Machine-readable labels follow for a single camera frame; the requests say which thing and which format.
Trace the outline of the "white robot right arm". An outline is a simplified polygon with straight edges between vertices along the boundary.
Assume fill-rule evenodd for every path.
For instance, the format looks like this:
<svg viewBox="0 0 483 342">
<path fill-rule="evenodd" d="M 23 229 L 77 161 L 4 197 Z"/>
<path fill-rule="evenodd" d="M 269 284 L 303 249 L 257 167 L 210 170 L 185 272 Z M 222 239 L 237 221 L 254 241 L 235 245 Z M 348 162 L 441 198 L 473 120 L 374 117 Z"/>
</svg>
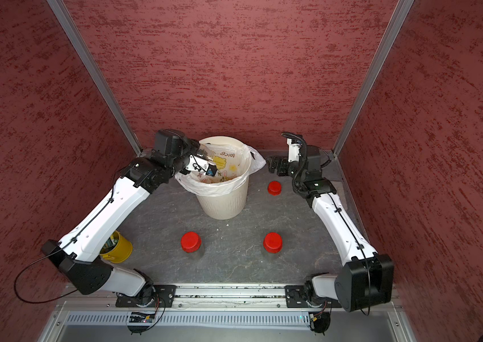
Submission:
<svg viewBox="0 0 483 342">
<path fill-rule="evenodd" d="M 312 276 L 304 285 L 303 299 L 310 306 L 336 302 L 347 312 L 369 310 L 391 301 L 394 263 L 380 255 L 353 223 L 332 182 L 322 170 L 324 162 L 317 146 L 301 139 L 288 139 L 286 157 L 268 159 L 269 171 L 291 177 L 294 192 L 304 198 L 323 222 L 342 269 L 338 275 Z"/>
</svg>

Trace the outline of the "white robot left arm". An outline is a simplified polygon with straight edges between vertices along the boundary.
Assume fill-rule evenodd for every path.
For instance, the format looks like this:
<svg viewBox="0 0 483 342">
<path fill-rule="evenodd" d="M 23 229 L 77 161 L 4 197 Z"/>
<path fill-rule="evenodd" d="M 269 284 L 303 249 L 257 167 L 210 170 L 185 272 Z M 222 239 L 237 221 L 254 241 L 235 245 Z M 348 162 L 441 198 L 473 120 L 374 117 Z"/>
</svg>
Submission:
<svg viewBox="0 0 483 342">
<path fill-rule="evenodd" d="M 138 157 L 120 171 L 111 191 L 90 214 L 59 241 L 49 240 L 42 252 L 83 295 L 108 291 L 150 303 L 153 282 L 136 270 L 104 262 L 100 251 L 127 216 L 162 184 L 194 164 L 200 143 L 176 130 L 160 130 L 150 155 Z"/>
</svg>

